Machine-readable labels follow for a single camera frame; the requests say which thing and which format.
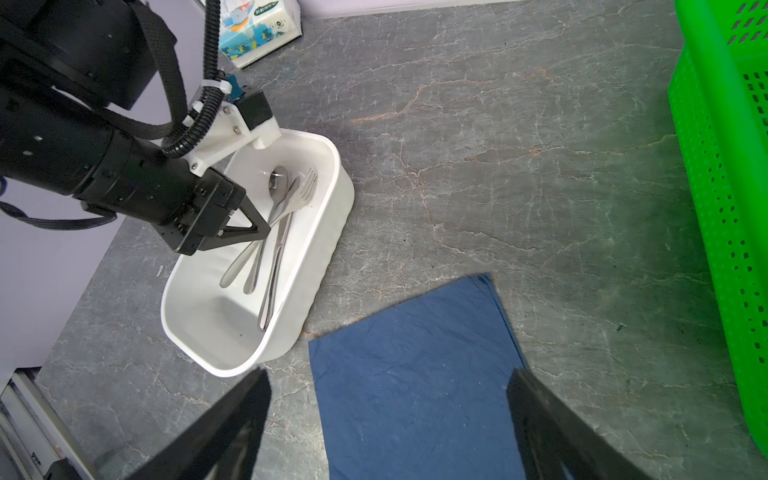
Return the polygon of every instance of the gray marble countertop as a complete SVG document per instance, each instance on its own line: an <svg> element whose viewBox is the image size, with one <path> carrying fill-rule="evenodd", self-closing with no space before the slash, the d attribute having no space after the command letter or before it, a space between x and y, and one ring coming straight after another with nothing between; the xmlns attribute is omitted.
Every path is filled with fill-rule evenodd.
<svg viewBox="0 0 768 480"><path fill-rule="evenodd" d="M672 2L533 0L304 32L241 78L283 127L337 145L356 198L300 341L265 365L257 478L328 476L308 339L486 271L534 373L652 476L768 476L667 102ZM38 377L107 480L237 382L164 335L175 260L126 220Z"/></svg>

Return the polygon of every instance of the robotic arm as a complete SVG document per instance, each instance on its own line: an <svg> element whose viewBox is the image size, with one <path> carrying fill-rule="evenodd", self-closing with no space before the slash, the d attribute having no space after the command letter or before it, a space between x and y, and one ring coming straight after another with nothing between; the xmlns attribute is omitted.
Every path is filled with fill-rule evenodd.
<svg viewBox="0 0 768 480"><path fill-rule="evenodd" d="M280 136L261 91L223 101L231 88L217 69L219 8L216 0L206 4L206 80L187 110L175 38L138 0L0 0L0 178L71 195L103 218L38 220L0 208L54 230L125 214L152 223L186 255L265 238L270 228L245 189L207 168ZM105 108L130 109L156 71L169 124L142 124ZM161 146L149 141L161 137ZM227 226L238 209L249 227Z"/></svg>

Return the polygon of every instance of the white container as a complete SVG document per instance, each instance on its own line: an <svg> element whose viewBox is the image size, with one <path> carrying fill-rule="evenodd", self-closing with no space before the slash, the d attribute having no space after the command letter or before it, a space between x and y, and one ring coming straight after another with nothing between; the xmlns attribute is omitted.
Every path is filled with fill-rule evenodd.
<svg viewBox="0 0 768 480"><path fill-rule="evenodd" d="M179 257L163 292L165 333L216 376L239 375L293 346L352 209L352 181L341 166L336 146L320 135L281 131L283 135L264 150L239 149L225 170L246 188L248 197L266 217L272 208L267 184L277 165L292 174L304 173L310 166L317 169L312 200L293 215L278 276L275 311L266 332L259 329L258 314L277 228L266 241L259 282L252 294L243 293L243 285L253 262L232 285L226 289L219 286L224 271L247 243Z"/></svg>

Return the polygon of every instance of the blue towel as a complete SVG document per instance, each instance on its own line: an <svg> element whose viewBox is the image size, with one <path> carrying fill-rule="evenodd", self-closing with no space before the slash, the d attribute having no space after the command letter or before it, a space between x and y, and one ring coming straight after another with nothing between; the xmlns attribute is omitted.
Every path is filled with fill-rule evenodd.
<svg viewBox="0 0 768 480"><path fill-rule="evenodd" d="M331 480L525 478L506 388L523 366L487 275L310 342Z"/></svg>

